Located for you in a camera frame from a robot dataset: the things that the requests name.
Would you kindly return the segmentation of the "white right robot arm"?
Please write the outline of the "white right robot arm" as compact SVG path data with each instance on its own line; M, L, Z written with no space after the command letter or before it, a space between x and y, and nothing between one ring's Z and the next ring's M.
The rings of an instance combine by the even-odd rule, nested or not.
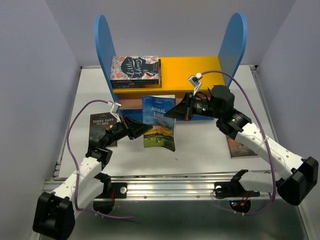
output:
M228 87L217 85L208 98L198 99L186 93L165 116L182 121L189 121L195 115L214 118L223 134L270 165L270 173L243 169L230 181L217 182L213 194L216 198L251 197L256 192L265 192L278 194L287 203L298 206L318 182L318 161L311 156L303 158L263 135L261 127L235 109L234 101L235 96Z

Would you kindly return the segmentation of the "Jane Eyre blue book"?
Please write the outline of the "Jane Eyre blue book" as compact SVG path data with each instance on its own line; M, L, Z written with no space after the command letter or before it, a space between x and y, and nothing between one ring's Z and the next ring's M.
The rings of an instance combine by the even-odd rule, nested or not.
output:
M148 89L161 88L161 84L113 84L113 89Z

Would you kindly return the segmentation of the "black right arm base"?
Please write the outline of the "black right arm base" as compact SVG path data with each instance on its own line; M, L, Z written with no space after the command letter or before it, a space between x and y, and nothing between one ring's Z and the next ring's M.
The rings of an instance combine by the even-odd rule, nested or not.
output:
M214 184L212 196L218 200L231 198L229 205L233 212L244 215L251 209L251 193L251 191L244 190L238 183L233 184L231 181L220 181Z

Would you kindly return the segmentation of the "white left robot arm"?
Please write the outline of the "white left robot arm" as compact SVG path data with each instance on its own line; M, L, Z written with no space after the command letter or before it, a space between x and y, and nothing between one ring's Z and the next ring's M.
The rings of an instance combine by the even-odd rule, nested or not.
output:
M76 170L53 191L39 196L33 231L55 240L68 239L77 217L94 198L111 193L111 178L102 172L113 153L108 146L125 137L137 139L151 129L152 125L126 114L110 129L94 125L89 133L88 151Z

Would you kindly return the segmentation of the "Animal Farm book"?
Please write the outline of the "Animal Farm book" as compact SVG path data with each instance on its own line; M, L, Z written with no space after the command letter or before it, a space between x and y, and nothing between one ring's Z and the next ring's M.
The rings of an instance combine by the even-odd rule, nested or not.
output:
M166 117L167 111L176 106L174 95L147 95L142 97L143 123L152 129L143 135L145 148L165 148L176 151L174 130L176 120Z

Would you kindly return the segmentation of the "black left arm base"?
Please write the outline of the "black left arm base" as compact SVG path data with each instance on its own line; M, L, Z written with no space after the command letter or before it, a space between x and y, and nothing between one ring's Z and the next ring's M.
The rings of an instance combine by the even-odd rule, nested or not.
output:
M93 209L103 214L110 214L115 207L116 200L127 198L128 184L126 182L113 182L103 189L93 201Z

